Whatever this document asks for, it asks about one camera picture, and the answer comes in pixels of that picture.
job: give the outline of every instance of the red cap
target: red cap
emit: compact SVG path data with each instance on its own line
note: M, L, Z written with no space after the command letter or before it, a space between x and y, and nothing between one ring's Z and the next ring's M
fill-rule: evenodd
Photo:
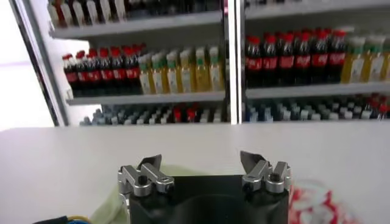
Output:
M275 36L270 35L270 36L267 37L266 41L267 41L267 43L272 44L272 43L276 42L276 38L275 38Z
M287 33L283 39L285 40L285 42L293 42L293 39L294 39L294 35L291 34L291 33Z

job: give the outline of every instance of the yellow drink bottle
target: yellow drink bottle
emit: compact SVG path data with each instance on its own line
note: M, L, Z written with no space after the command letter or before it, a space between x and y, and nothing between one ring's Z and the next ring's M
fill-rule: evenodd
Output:
M207 92L211 89L210 75L205 63L205 49L196 50L196 87L198 92Z
M342 68L341 83L360 82L364 65L363 46L365 41L366 39L363 37L351 38L349 53Z
M210 78L213 91L224 90L224 77L222 75L222 66L219 63L218 47L210 48Z
M189 50L180 53L180 64L182 66L180 75L182 78L183 93L196 92L195 69L190 65L190 55L191 51Z

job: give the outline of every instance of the plastic bottle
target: plastic bottle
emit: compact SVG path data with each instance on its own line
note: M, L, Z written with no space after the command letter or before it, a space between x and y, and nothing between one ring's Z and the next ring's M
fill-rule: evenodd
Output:
M198 92L210 90L210 75L205 59L205 49L200 47L196 50L196 87Z
M270 35L266 38L264 44L264 54L263 54L263 86L275 86L278 84L277 77L277 52L275 46L276 38L273 35Z
M329 47L329 62L327 68L327 77L329 83L339 83L341 81L342 67L346 58L346 33L337 30L333 34L333 38Z
M311 82L310 79L310 34L302 33L301 41L297 44L296 56L294 62L295 78L297 85L306 85Z
M327 34L324 31L317 34L311 52L311 82L323 83L327 79L325 68L328 62Z
M361 82L380 81L380 73L385 60L382 54L384 41L385 38L382 36L374 36L371 38L371 47L364 59Z
M218 58L218 47L213 46L209 51L210 55L210 78L211 78L211 89L213 91L224 90L224 78L222 73L222 66L219 63Z
M366 41L363 37L353 37L350 39L350 45L346 61L341 73L341 83L360 82L363 73L364 55L363 47Z
M181 78L183 93L196 92L196 77L193 66L190 65L190 50L184 50L180 53Z
M245 78L248 88L256 88L263 85L261 67L263 59L260 50L260 38L247 37L245 48Z
M295 84L295 76L293 71L294 66L294 50L293 39L294 36L290 33L284 35L283 46L280 49L279 56L279 76L282 85L291 86Z

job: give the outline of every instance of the white bottle cap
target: white bottle cap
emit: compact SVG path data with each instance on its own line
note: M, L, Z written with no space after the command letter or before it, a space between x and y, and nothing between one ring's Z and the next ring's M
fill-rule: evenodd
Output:
M330 120L338 120L339 119L339 115L337 113L330 113L329 114L329 119Z
M351 111L346 111L345 113L344 113L344 117L346 118L346 119L352 119L352 116L353 116L353 114L352 114L352 112Z

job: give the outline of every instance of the bottle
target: bottle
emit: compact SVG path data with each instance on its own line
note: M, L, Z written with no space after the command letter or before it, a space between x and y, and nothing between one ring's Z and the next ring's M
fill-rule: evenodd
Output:
M363 37L353 37L350 40L349 53L341 73L341 83L357 83L363 71L363 47L366 41Z
M178 78L179 75L176 70L176 58L175 54L173 52L169 53L166 56L166 61L168 62L168 83L169 83L169 90L173 94L179 93L179 85L178 85Z
M210 76L205 61L205 49L200 47L196 50L196 87L198 92L210 90Z
M270 35L266 38L266 42L263 46L263 70L261 74L263 76L263 86L267 87L278 84L278 77L276 73L278 58L275 42L275 36Z
M63 72L65 73L69 86L72 89L73 96L78 97L80 95L80 81L75 71L73 56L71 54L64 55L62 60Z
M371 38L372 45L364 59L363 75L360 79L361 82L380 81L380 73L385 60L382 54L384 41L385 38L382 36L374 36Z
M311 82L323 83L326 81L327 76L325 68L328 62L328 50L327 50L327 34L324 31L320 31L317 34L317 40L314 41L313 49L311 50Z
M116 92L112 60L108 56L107 48L100 48L100 70L104 83L104 94L112 95Z
M295 78L297 85L309 84L310 79L310 34L302 33L301 41L296 48L294 62Z
M344 66L344 60L346 58L346 33L341 30L337 30L333 34L333 38L329 47L329 62L327 67L328 82L339 83L341 81L342 67Z
M260 74L263 59L260 51L260 38L247 37L245 48L245 78L248 88L261 87L263 79Z
M284 43L279 56L280 83L286 86L295 84L293 39L294 36L290 33L284 36Z
M180 64L182 65L180 75L182 77L183 93L196 92L196 77L193 66L190 65L190 50L184 50L180 53Z
M219 63L218 58L218 47L213 46L209 51L210 55L210 78L211 78L211 89L213 91L224 90L224 78L222 75L222 66Z

